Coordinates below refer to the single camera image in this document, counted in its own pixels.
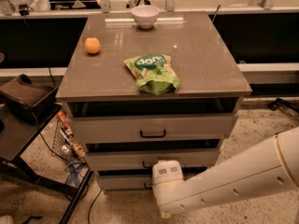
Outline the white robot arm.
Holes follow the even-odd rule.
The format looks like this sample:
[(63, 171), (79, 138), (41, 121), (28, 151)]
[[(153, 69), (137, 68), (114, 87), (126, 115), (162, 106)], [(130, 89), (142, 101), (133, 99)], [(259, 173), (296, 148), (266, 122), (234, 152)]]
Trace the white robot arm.
[(178, 161), (160, 161), (152, 168), (152, 189), (163, 217), (298, 188), (298, 127), (187, 180)]

